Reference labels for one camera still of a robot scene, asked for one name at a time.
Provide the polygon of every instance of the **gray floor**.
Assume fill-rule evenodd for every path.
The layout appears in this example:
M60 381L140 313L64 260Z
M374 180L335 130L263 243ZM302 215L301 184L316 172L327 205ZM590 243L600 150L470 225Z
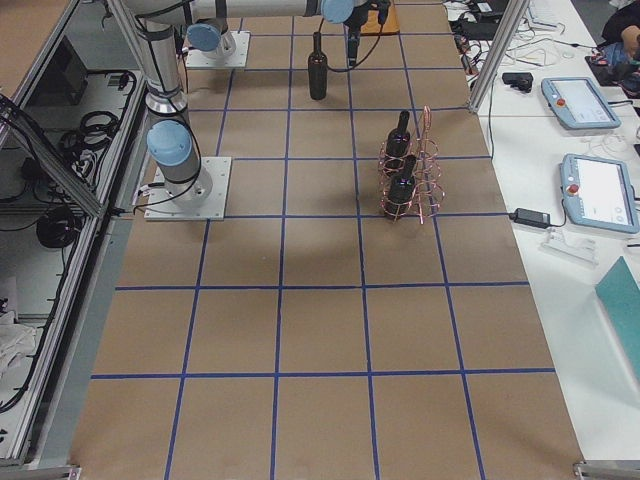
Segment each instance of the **gray floor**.
M602 27L616 11L616 7L610 5L607 0L572 0L572 2L593 39L597 43L601 42Z

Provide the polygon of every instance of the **tablet screen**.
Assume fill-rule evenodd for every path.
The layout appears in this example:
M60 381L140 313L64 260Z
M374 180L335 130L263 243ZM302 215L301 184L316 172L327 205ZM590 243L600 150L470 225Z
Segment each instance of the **tablet screen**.
M589 220L631 225L622 169L614 163L576 159L582 215Z
M613 119L585 80L555 80L553 86L566 101L566 108L578 123L610 122Z

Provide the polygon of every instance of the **person's hand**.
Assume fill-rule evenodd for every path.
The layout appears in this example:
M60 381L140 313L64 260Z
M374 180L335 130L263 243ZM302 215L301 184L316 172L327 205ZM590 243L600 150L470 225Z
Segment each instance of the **person's hand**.
M640 45L638 45L638 35L640 35L640 28L636 25L631 25L622 31L622 43L624 43L624 51L627 56L632 59Z

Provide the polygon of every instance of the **teal object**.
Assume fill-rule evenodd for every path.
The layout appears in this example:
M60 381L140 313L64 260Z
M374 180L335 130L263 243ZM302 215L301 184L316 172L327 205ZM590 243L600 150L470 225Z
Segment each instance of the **teal object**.
M640 288L620 257L596 286L622 348L640 380Z

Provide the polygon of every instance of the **power adapter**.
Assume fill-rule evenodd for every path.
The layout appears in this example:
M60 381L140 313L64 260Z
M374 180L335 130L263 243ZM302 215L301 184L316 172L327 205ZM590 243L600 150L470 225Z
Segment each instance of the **power adapter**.
M522 225L535 228L547 229L551 226L548 213L527 210L526 208L516 208L513 213L509 214L509 219L512 220L513 223L521 223Z

